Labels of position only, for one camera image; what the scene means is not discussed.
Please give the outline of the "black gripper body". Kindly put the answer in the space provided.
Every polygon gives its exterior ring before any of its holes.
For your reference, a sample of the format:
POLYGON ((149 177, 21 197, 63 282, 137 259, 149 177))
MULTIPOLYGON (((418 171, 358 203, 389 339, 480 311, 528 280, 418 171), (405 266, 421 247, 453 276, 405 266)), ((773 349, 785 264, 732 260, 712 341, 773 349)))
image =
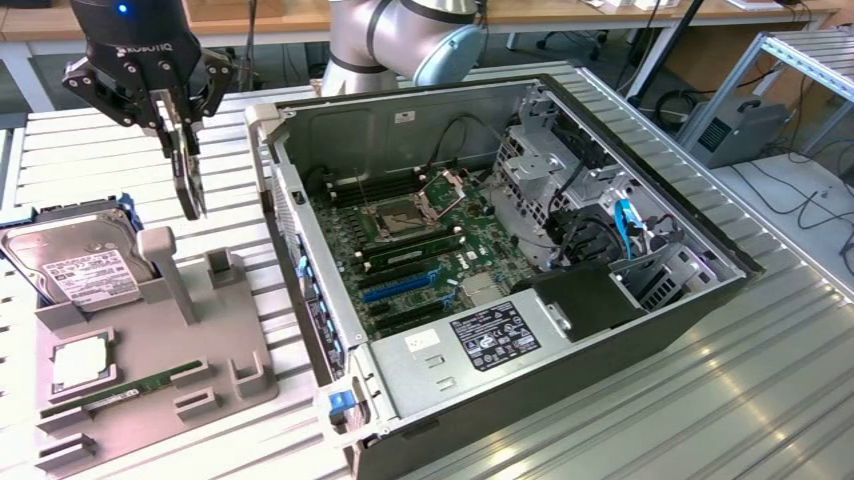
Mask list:
POLYGON ((149 90, 185 88, 201 57, 179 1, 73 1, 89 63, 122 85, 133 64, 149 90))

